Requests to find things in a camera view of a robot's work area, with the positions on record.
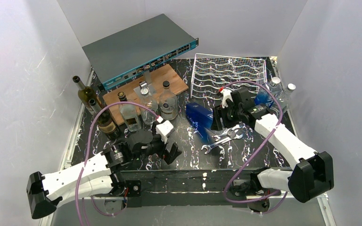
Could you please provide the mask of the clear liquor bottle black cap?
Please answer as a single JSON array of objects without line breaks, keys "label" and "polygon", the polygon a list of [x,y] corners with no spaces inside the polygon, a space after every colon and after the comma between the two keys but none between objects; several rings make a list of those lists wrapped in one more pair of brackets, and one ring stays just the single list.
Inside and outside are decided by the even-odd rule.
[{"label": "clear liquor bottle black cap", "polygon": [[170,90],[170,82],[163,82],[163,92],[159,96],[161,117],[165,120],[173,120],[178,115],[178,99]]}]

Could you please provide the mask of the clear bottle white cap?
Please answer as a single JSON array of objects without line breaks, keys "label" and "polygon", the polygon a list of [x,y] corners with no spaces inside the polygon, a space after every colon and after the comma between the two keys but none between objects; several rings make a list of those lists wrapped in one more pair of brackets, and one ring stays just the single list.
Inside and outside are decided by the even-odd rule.
[{"label": "clear bottle white cap", "polygon": [[[140,99],[140,104],[145,106],[146,108],[153,111],[155,114],[158,115],[158,103],[157,101],[149,94],[148,88],[142,88],[140,90],[140,93],[142,95]],[[145,124],[147,125],[153,125],[154,121],[156,120],[156,116],[152,114],[150,111],[141,108],[141,117]]]}]

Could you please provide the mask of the dark green wine bottle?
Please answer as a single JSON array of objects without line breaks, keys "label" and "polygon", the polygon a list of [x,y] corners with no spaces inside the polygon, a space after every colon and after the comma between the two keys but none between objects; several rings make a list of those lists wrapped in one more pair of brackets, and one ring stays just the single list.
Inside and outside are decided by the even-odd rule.
[{"label": "dark green wine bottle", "polygon": [[[89,99],[88,103],[96,114],[107,106],[94,98]],[[121,133],[119,127],[108,109],[106,109],[99,117],[96,116],[95,118],[97,118],[99,130],[105,133],[109,140],[116,140],[120,137]]]}]

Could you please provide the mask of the dark wine bottle gold label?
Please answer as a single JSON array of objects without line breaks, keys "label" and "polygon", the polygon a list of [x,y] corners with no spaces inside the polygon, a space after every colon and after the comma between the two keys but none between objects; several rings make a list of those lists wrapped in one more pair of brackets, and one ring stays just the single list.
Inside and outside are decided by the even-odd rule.
[{"label": "dark wine bottle gold label", "polygon": [[97,102],[97,104],[102,107],[102,102],[93,88],[91,88],[90,86],[85,86],[79,76],[73,76],[72,80],[78,88],[77,95],[79,99],[87,107],[87,109],[91,109],[92,111],[92,108],[89,103],[90,99],[94,99]]}]

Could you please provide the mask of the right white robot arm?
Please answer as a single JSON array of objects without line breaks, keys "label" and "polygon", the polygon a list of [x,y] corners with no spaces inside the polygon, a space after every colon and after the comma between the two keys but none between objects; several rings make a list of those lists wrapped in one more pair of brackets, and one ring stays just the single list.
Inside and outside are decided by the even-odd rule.
[{"label": "right white robot arm", "polygon": [[265,104],[243,98],[246,88],[231,91],[220,88],[222,103],[213,108],[212,130],[231,128],[240,122],[248,125],[269,142],[287,160],[291,171],[263,167],[250,174],[250,180],[232,186],[235,194],[254,193],[265,189],[290,192],[305,203],[334,188],[333,159],[329,153],[317,152],[291,133],[279,122],[276,114]]}]

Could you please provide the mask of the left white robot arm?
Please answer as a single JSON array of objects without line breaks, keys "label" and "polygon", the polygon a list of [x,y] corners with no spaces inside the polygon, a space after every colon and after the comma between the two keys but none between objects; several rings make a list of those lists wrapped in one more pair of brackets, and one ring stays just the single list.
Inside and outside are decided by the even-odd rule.
[{"label": "left white robot arm", "polygon": [[182,153],[177,143],[167,149],[160,134],[140,130],[120,138],[109,148],[67,169],[29,176],[26,192],[32,219],[40,219],[55,212],[62,205],[97,194],[121,196],[126,191],[131,196],[136,181],[127,181],[122,171],[137,159],[156,154],[171,164]]}]

